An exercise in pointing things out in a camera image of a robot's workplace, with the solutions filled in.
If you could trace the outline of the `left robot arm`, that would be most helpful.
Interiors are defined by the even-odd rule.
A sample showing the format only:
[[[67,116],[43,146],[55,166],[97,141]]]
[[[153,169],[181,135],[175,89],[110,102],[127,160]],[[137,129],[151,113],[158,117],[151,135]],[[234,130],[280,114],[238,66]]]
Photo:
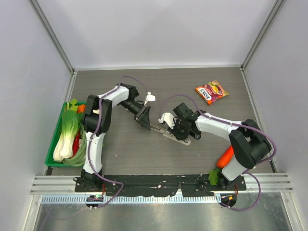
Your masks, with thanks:
[[[101,95],[89,95],[82,117],[82,125],[86,133],[86,160],[80,177],[75,179],[77,192],[97,192],[102,188],[102,148],[103,140],[110,128],[112,109],[117,105],[133,113],[134,120],[143,128],[150,130],[150,106],[148,102],[155,101],[155,96],[147,92],[143,104],[135,98],[139,92],[135,86],[119,83],[112,90]]]

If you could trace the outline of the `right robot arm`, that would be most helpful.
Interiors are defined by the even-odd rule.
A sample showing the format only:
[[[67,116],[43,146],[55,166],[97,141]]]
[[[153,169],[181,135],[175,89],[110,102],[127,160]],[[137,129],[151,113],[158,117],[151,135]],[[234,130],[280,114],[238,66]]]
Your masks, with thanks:
[[[176,116],[169,131],[177,140],[185,140],[189,135],[198,140],[206,132],[230,142],[234,156],[218,172],[217,178],[223,190],[230,189],[241,174],[262,162],[272,150],[264,132],[252,119],[244,122],[224,120],[205,111],[193,112],[185,103],[175,107],[173,112]]]

